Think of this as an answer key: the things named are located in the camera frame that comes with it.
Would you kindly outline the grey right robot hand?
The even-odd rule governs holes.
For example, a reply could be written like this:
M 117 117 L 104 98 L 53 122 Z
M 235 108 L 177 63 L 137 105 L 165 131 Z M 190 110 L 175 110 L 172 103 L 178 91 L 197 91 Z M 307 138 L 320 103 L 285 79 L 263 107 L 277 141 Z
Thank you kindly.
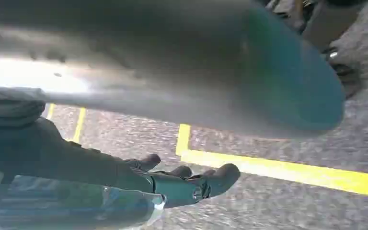
M 86 149 L 47 103 L 290 139 L 338 127 L 344 100 L 321 53 L 254 0 L 0 0 L 0 230 L 138 229 L 240 176 Z

